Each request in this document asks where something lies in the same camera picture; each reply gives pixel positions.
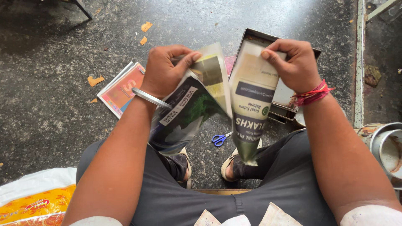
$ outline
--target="leg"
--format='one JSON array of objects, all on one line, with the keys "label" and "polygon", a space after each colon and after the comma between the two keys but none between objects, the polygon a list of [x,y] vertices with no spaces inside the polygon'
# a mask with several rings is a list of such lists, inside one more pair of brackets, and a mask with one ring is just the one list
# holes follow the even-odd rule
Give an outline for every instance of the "leg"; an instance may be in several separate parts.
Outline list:
[{"label": "leg", "polygon": [[[78,181],[81,179],[82,175],[84,174],[86,168],[91,163],[95,154],[98,152],[99,148],[105,142],[105,140],[106,140],[106,138],[91,144],[82,153],[82,156],[78,163],[78,168],[77,168],[77,175],[76,175],[76,183],[77,184],[78,184]],[[168,170],[170,175],[175,179],[175,181],[181,181],[184,178],[184,176],[186,175],[186,169],[187,169],[186,156],[175,155],[175,156],[164,157],[159,152],[156,152],[156,154],[157,154],[158,158],[161,160],[162,164]]]},{"label": "leg", "polygon": [[[77,169],[77,182],[103,142],[95,142],[82,154]],[[150,146],[147,147],[144,177],[133,225],[194,225],[204,210],[208,210],[220,222],[237,216],[234,196],[208,195],[184,189],[166,170],[166,162],[163,161],[168,160],[161,158]]]},{"label": "leg", "polygon": [[236,155],[233,159],[233,176],[238,179],[264,179],[268,170],[274,163],[279,150],[298,132],[291,133],[280,139],[273,145],[258,149],[257,164],[258,166],[246,166],[240,155]]},{"label": "leg", "polygon": [[317,184],[307,132],[292,133],[281,141],[284,142],[278,150],[272,148],[267,154],[274,158],[267,162],[268,170],[260,186],[235,195],[242,203],[242,213],[251,225],[258,225],[273,202],[304,226],[336,225]]}]

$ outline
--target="plastic bag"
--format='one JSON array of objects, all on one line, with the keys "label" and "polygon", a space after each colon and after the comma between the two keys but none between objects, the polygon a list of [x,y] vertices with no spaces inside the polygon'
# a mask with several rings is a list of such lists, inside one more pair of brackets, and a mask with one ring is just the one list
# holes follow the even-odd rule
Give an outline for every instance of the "plastic bag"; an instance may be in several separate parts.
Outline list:
[{"label": "plastic bag", "polygon": [[54,168],[0,187],[1,226],[61,225],[76,188],[76,168]]},{"label": "plastic bag", "polygon": [[[243,162],[257,166],[258,142],[278,84],[275,68],[260,55],[263,46],[244,40],[229,80],[233,142]],[[285,53],[278,52],[284,60]]]}]

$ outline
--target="blue scissors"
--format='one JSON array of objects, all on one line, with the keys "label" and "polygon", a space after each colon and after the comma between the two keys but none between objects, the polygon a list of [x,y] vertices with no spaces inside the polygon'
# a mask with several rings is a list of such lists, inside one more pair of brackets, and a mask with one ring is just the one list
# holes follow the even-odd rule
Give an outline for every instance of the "blue scissors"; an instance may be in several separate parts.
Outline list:
[{"label": "blue scissors", "polygon": [[220,147],[220,146],[222,146],[222,144],[224,143],[226,138],[228,136],[230,136],[232,133],[233,133],[233,131],[228,133],[228,134],[226,134],[226,135],[215,135],[215,136],[212,137],[212,142],[215,143],[215,146]]}]

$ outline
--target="red thread bracelet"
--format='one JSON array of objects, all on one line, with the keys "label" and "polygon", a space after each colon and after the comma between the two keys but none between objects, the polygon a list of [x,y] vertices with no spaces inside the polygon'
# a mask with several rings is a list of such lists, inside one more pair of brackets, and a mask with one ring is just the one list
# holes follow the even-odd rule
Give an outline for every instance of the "red thread bracelet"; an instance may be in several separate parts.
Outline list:
[{"label": "red thread bracelet", "polygon": [[325,79],[323,79],[322,82],[312,91],[294,95],[293,97],[297,98],[295,104],[297,106],[309,105],[314,101],[324,98],[333,89],[334,88],[328,88]]}]

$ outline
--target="hand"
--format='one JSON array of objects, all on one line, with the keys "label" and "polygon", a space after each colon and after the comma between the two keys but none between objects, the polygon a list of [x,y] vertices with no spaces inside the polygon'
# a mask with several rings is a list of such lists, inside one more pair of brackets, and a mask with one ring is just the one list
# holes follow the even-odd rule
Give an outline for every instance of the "hand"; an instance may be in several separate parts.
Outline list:
[{"label": "hand", "polygon": [[[176,66],[171,58],[186,54]],[[201,57],[201,53],[182,45],[170,45],[152,48],[148,55],[148,64],[141,90],[163,99],[174,91],[186,70]]]},{"label": "hand", "polygon": [[[282,60],[276,51],[287,53],[290,60]],[[322,81],[309,42],[277,39],[261,52],[261,56],[275,67],[283,83],[297,94],[313,90]]]}]

